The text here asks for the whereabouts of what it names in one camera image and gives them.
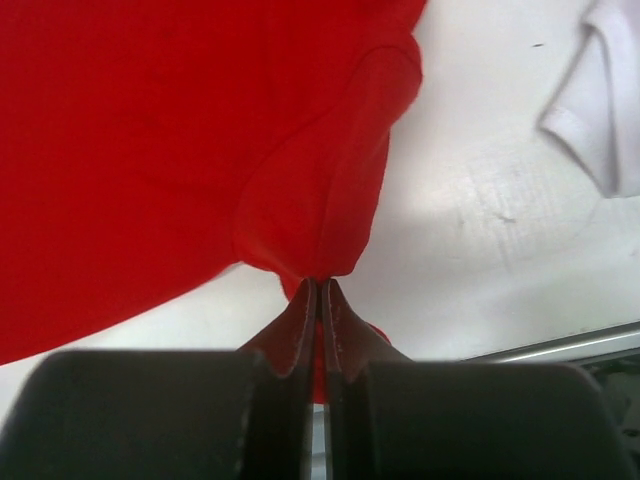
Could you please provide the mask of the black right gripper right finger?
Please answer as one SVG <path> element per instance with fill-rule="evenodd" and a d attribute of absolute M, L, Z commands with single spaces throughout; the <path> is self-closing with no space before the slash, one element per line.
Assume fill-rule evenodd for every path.
<path fill-rule="evenodd" d="M 596 382 L 567 363 L 413 361 L 321 288 L 331 479 L 635 479 Z"/>

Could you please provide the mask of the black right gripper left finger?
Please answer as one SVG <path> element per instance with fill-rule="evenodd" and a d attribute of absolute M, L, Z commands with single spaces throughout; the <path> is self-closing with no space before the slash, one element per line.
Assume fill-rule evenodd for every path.
<path fill-rule="evenodd" d="M 5 479 L 307 479 L 318 286 L 236 351 L 67 350 L 1 431 Z"/>

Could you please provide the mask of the red t shirt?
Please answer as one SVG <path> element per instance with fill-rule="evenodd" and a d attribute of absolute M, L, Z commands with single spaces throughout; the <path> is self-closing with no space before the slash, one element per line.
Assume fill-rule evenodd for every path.
<path fill-rule="evenodd" d="M 353 271 L 421 1 L 5 1 L 1 360 L 243 262 L 287 295 Z"/>

